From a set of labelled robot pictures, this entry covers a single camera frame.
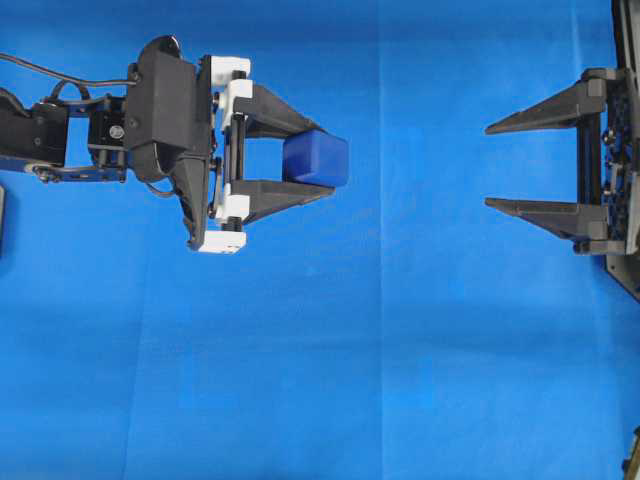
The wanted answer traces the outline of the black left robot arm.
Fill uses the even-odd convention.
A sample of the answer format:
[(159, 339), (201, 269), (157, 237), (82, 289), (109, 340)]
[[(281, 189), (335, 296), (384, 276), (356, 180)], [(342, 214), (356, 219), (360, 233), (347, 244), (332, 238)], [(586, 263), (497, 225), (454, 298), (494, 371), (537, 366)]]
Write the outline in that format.
[(332, 195), (349, 178), (349, 147), (250, 77), (246, 58), (183, 59), (172, 36), (130, 65), (122, 96), (90, 95), (58, 74), (59, 90), (31, 107), (1, 94), (1, 166), (42, 182), (170, 183), (188, 245), (232, 254), (245, 226)]

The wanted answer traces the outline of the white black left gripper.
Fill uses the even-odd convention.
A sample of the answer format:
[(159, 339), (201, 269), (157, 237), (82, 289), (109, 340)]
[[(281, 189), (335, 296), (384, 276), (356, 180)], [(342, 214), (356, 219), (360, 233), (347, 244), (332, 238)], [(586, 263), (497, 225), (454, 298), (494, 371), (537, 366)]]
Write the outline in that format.
[(201, 72), (212, 95), (211, 133), (221, 134), (223, 155), (209, 161), (215, 174), (213, 197), (205, 201), (205, 227), (192, 249), (198, 253), (234, 254), (247, 242), (243, 225), (277, 212), (309, 204), (335, 193), (334, 187), (275, 180), (242, 180), (245, 138), (287, 139), (325, 130), (250, 78), (251, 61), (243, 57), (205, 55)]

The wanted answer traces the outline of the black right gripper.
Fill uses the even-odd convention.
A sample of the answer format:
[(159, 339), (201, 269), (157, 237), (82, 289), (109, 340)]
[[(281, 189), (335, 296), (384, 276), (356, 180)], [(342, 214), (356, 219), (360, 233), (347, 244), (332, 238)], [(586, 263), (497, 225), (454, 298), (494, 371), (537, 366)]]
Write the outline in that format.
[[(607, 125), (600, 125), (600, 113)], [(578, 127), (581, 203), (485, 199), (485, 205), (561, 239), (582, 255), (639, 253), (639, 90), (629, 69), (591, 68), (580, 81), (485, 129), (487, 135)]]

